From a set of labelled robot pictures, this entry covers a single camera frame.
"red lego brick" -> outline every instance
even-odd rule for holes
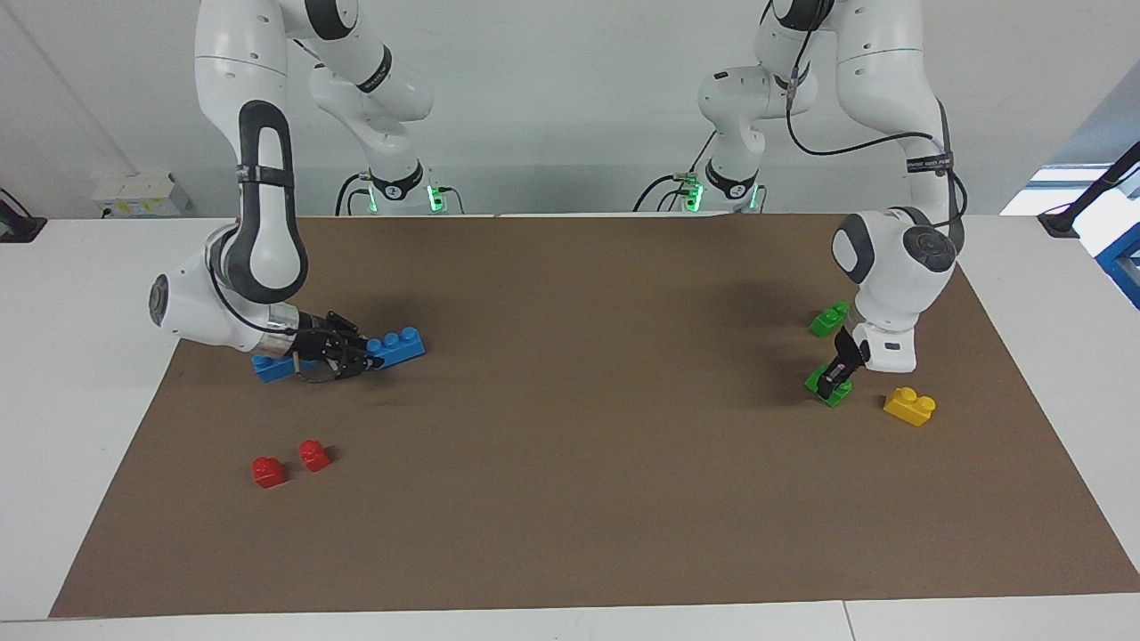
[[[269,489],[275,485],[280,485],[285,478],[285,465],[277,459],[261,456],[253,461],[253,480],[261,487]]]
[[[310,472],[319,472],[333,462],[325,452],[325,446],[317,440],[302,443],[301,447],[298,447],[298,452],[301,453],[301,462]]]

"black stand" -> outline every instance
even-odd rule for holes
[[[1116,187],[1124,178],[1124,172],[1132,169],[1132,165],[1140,163],[1140,143],[1132,145],[1132,148],[1124,152],[1118,161],[1108,168],[1104,176],[1089,186],[1081,197],[1073,202],[1060,213],[1042,213],[1037,217],[1041,226],[1054,238],[1080,238],[1081,235],[1073,230],[1076,217],[1084,213],[1089,205],[1099,198],[1105,192]]]
[[[48,219],[21,216],[8,206],[8,203],[0,201],[0,222],[11,229],[11,232],[0,235],[0,243],[31,243],[40,235],[43,226],[48,224]]]

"green led light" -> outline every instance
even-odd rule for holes
[[[689,194],[685,196],[685,209],[692,212],[698,212],[701,210],[701,196],[705,195],[705,185],[698,182],[693,187],[689,188]]]
[[[432,213],[439,213],[447,210],[447,201],[443,200],[443,195],[440,194],[439,189],[432,185],[427,185],[427,201],[431,203]]]

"blue frame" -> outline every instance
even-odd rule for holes
[[[1097,257],[1100,267],[1116,282],[1132,305],[1140,309],[1140,224],[1124,233]]]

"green lego brick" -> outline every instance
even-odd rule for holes
[[[844,318],[847,318],[848,309],[850,309],[850,306],[847,305],[847,301],[841,300],[837,302],[831,306],[831,309],[825,309],[823,314],[816,316],[815,320],[812,320],[812,326],[808,327],[808,330],[822,339],[823,336],[838,330],[839,326],[844,324]]]
[[[814,395],[815,398],[820,398],[819,393],[820,376],[823,375],[823,372],[826,368],[828,368],[826,365],[820,365],[820,367],[815,372],[813,372],[812,375],[808,376],[806,381],[804,381],[804,387],[811,390],[812,395]],[[852,392],[852,382],[844,381],[842,383],[839,384],[839,387],[836,388],[836,391],[831,392],[831,398],[828,399],[820,398],[820,400],[823,400],[830,407],[834,407],[836,405],[842,403],[844,399],[847,398],[847,395],[849,395],[850,392]]]

